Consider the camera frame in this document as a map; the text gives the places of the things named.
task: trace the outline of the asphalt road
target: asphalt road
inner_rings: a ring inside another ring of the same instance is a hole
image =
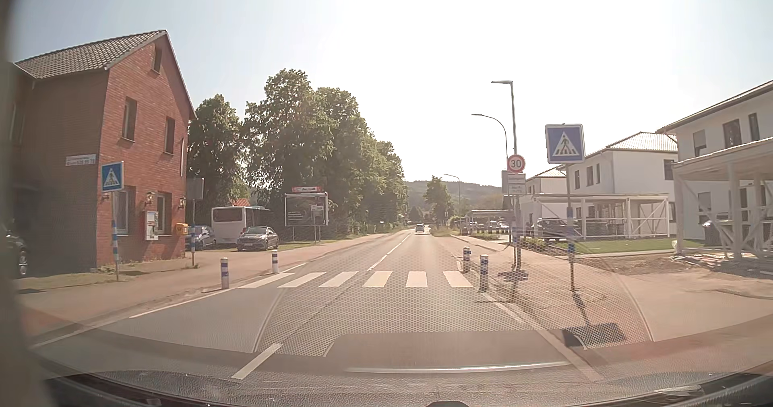
[[[35,352],[82,372],[171,371],[262,388],[599,379],[512,303],[479,293],[477,275],[460,274],[438,239],[400,232]]]

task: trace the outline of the pedestrian crossing sign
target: pedestrian crossing sign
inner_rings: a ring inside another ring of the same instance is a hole
[[[585,161],[582,125],[545,125],[548,164],[574,164]]]
[[[102,192],[120,191],[124,188],[124,162],[102,164]]]

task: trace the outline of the parked car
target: parked car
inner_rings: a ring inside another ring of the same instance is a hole
[[[279,248],[279,235],[268,226],[249,226],[237,238],[237,252]]]
[[[2,225],[2,232],[5,234],[5,244],[7,245],[8,252],[12,255],[12,260],[15,261],[13,275],[24,277],[29,272],[27,244],[22,237],[5,224]]]
[[[196,243],[196,250],[203,250],[207,247],[215,248],[217,246],[217,239],[215,238],[215,231],[210,226],[192,226],[193,236],[188,235],[186,240],[186,250],[190,250],[191,241]]]

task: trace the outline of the bus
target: bus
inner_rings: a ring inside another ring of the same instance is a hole
[[[270,209],[263,206],[221,206],[212,208],[212,230],[218,244],[236,244],[249,226],[266,226]]]

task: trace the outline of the tiled roof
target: tiled roof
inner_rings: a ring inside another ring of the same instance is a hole
[[[33,56],[17,62],[16,65],[38,79],[100,69],[137,46],[163,34],[166,34],[166,31],[160,30],[100,40]]]
[[[769,91],[773,91],[773,81],[768,81],[764,84],[758,85],[756,87],[752,87],[751,89],[746,90],[742,93],[739,93],[738,95],[732,96],[728,99],[725,99],[724,101],[721,101],[718,104],[711,105],[710,107],[704,108],[697,113],[693,113],[687,117],[681,118],[676,122],[670,123],[669,125],[663,126],[661,129],[658,129],[658,132],[672,131],[673,129],[676,129],[681,125],[685,125],[686,123],[696,121],[701,117],[709,116],[725,108],[729,108],[729,107],[732,107],[733,105],[740,104],[743,101],[748,101],[752,97],[764,95]]]
[[[676,137],[654,132],[639,132],[618,142],[607,145],[606,149],[655,150],[658,152],[676,152]]]

